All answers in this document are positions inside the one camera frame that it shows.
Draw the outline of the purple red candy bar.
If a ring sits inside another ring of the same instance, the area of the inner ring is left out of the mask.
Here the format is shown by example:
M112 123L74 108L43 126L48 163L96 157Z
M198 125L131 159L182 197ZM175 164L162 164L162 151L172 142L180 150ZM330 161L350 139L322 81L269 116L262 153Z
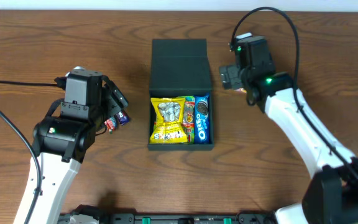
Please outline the purple red candy bar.
M123 126L131 121L129 115L124 110L121 110L120 112L118 112L115 115L115 117L121 126Z

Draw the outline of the green Haribo gummy bag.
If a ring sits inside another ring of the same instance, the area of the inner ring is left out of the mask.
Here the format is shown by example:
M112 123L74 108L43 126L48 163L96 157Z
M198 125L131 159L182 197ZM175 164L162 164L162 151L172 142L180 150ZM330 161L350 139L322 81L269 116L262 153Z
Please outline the green Haribo gummy bag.
M195 97L182 96L185 99L182 128L186 134L187 143L193 144L195 138Z

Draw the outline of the dark green gift box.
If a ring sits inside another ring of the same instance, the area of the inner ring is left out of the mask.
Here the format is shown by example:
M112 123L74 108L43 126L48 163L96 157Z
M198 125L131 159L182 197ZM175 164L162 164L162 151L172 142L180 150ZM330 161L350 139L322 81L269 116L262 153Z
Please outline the dark green gift box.
M148 144L150 151L210 151L214 147L213 84L206 39L154 39L151 98L208 95L209 141L205 144Z

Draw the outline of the yellow Mentos gum bottle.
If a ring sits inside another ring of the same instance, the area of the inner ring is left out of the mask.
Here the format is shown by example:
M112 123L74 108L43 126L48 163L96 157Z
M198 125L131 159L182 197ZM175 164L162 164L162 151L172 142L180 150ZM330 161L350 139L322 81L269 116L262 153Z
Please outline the yellow Mentos gum bottle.
M236 91L240 93L247 93L247 91L243 88L237 89Z

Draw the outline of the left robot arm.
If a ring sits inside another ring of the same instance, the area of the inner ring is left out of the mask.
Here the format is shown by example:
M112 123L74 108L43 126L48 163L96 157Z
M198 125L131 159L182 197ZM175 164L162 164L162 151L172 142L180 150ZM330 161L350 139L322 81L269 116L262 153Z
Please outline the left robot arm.
M29 177L15 223L57 223L86 151L105 122L128 106L108 76L75 67L56 78L64 98L55 100L33 131Z

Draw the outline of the green red snack bar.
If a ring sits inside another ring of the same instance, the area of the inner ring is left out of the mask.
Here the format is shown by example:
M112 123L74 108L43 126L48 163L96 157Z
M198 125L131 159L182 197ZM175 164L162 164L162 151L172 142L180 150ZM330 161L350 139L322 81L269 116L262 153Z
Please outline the green red snack bar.
M110 117L109 119L107 119L104 122L106 129L109 131L110 134L112 134L113 132L115 132L115 130L117 129L117 121L115 119L115 117Z

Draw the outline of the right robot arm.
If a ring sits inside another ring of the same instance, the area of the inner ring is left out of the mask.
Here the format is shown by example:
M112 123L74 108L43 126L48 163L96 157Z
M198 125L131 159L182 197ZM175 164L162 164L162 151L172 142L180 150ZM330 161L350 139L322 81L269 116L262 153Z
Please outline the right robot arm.
M318 119L295 80L276 72L267 40L250 33L229 44L234 65L219 68L223 87L246 93L297 150L311 177L300 203L279 208L276 223L358 223L358 158Z

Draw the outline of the yellow Hacks candy bag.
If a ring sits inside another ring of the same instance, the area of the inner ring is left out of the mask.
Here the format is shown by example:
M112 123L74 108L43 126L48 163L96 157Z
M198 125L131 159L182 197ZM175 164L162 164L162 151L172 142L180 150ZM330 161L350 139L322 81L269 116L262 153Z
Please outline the yellow Hacks candy bag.
M151 98L156 114L150 144L181 144L187 142L182 127L184 98Z

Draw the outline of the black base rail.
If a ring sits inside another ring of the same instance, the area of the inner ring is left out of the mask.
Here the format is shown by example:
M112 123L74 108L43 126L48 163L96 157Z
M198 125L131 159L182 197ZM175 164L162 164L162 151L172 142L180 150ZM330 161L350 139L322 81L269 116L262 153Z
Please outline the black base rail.
M97 207L79 205L70 213L60 215L58 224L277 224L271 213L239 212L236 215L217 214L140 214L107 213Z

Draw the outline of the blue Oreo cookie pack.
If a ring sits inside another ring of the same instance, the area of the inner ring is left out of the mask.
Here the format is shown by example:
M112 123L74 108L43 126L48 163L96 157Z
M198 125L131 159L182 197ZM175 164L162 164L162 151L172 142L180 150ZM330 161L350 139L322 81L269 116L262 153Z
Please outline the blue Oreo cookie pack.
M195 144L209 143L209 95L195 97Z

